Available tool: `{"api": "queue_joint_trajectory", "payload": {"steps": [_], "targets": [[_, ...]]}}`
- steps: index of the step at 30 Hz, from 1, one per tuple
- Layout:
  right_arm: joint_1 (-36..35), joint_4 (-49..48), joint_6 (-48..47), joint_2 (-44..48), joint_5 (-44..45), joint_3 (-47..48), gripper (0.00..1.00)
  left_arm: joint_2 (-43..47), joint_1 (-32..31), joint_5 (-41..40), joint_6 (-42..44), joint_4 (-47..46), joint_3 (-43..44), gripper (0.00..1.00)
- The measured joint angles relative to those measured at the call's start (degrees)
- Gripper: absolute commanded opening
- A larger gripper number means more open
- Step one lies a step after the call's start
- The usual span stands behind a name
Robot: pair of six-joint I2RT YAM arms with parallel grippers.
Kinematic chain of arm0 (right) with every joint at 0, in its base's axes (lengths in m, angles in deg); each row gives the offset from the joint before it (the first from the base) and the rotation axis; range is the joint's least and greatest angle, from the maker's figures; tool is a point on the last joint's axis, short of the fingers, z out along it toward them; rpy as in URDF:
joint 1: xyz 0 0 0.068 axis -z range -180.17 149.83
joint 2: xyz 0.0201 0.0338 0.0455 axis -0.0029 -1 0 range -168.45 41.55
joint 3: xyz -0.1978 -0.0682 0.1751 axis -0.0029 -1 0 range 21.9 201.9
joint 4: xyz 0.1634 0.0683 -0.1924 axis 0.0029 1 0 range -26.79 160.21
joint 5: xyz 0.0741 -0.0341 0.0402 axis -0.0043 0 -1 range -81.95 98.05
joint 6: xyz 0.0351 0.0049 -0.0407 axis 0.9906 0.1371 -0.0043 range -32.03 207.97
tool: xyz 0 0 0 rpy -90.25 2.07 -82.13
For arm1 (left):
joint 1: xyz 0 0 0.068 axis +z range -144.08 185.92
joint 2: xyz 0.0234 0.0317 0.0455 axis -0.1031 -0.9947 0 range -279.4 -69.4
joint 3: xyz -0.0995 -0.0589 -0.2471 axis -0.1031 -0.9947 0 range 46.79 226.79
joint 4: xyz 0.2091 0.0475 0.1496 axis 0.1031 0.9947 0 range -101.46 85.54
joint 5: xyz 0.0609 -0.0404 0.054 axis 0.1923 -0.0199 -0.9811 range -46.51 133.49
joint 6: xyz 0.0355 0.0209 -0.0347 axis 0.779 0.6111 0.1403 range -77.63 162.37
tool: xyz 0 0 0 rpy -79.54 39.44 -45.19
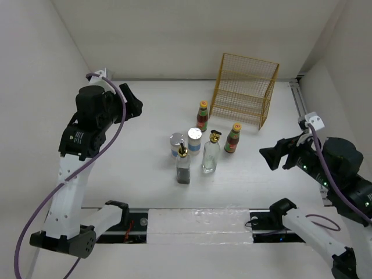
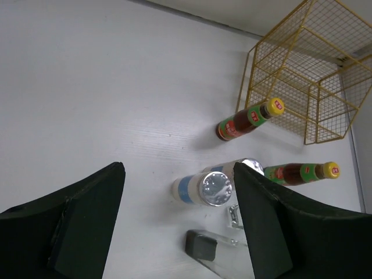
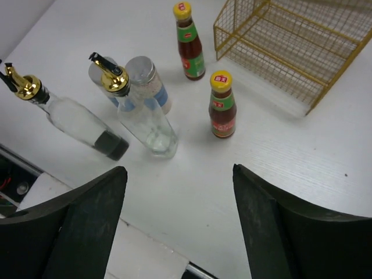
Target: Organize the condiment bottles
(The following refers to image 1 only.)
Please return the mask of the silver-lid shaker jar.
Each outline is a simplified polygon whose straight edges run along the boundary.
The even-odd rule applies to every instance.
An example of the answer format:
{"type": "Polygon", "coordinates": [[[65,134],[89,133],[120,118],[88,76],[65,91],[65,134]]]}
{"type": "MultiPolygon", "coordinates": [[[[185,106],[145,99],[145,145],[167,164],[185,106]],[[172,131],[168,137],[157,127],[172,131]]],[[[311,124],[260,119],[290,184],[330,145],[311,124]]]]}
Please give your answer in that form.
{"type": "Polygon", "coordinates": [[[170,136],[170,147],[171,147],[171,155],[174,159],[176,159],[178,155],[178,150],[181,147],[181,143],[184,143],[184,135],[182,133],[173,133],[170,136]]]}
{"type": "Polygon", "coordinates": [[[201,148],[202,131],[193,127],[188,130],[188,152],[191,155],[197,155],[201,148]]]}

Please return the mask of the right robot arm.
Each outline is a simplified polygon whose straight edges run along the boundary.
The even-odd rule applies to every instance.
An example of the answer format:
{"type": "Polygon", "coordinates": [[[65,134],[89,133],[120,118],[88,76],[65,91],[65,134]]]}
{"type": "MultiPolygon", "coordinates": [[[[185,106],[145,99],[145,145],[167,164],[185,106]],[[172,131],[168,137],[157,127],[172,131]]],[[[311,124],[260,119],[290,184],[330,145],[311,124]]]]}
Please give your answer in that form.
{"type": "Polygon", "coordinates": [[[298,144],[299,137],[279,140],[274,147],[261,148],[271,170],[287,157],[284,170],[295,166],[328,190],[327,198],[348,230],[351,247],[343,245],[314,225],[287,198],[272,204],[270,225],[287,228],[312,247],[330,266],[334,278],[371,278],[371,182],[359,175],[363,155],[350,141],[330,137],[321,150],[319,139],[298,144]]]}

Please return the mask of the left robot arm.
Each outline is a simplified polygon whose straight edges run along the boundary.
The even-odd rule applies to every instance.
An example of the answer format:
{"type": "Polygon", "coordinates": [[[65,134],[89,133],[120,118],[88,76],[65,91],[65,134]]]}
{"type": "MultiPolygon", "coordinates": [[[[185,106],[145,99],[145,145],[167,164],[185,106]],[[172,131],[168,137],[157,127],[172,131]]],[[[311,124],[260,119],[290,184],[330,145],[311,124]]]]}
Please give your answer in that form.
{"type": "Polygon", "coordinates": [[[87,258],[98,238],[108,229],[124,230],[129,225],[129,206],[107,201],[85,220],[80,218],[93,159],[106,149],[106,132],[142,113],[143,103],[123,83],[114,93],[102,86],[82,87],[76,96],[77,111],[65,128],[59,153],[58,187],[45,226],[30,237],[30,245],[57,253],[87,258]]]}

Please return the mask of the sauce bottle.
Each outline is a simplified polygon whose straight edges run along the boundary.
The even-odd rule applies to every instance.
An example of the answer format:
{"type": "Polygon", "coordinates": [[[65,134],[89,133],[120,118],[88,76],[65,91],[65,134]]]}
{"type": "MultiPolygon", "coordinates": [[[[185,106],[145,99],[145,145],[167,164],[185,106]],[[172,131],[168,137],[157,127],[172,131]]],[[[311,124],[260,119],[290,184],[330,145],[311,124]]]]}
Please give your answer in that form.
{"type": "Polygon", "coordinates": [[[199,103],[199,110],[196,117],[196,126],[202,131],[206,131],[208,127],[208,102],[203,100],[199,103]]]}
{"type": "Polygon", "coordinates": [[[237,145],[239,143],[239,136],[241,131],[241,124],[240,123],[234,123],[232,126],[232,129],[227,136],[226,143],[224,146],[224,150],[228,153],[234,153],[237,145]]]}

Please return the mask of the dark soy bottle gold spout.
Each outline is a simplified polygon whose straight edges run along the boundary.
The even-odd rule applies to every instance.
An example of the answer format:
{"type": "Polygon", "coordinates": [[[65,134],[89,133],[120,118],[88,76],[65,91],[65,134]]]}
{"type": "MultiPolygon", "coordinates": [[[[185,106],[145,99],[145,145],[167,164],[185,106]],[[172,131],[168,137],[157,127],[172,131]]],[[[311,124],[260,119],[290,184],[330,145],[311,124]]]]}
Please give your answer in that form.
{"type": "Polygon", "coordinates": [[[190,165],[191,159],[188,154],[188,149],[183,143],[180,144],[178,149],[178,155],[176,158],[176,174],[177,182],[179,184],[189,184],[190,183],[190,165]]]}

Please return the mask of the clear oil bottle gold spout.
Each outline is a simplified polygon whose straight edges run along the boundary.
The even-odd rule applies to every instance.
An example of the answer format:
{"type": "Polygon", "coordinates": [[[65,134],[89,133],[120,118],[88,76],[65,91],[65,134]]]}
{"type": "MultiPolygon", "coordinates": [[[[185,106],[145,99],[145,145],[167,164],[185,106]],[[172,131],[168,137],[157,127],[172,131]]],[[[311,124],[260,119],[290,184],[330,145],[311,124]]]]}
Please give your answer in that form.
{"type": "Polygon", "coordinates": [[[203,149],[202,170],[205,174],[216,170],[220,154],[219,139],[221,132],[212,130],[209,136],[209,142],[206,142],[203,149]]]}

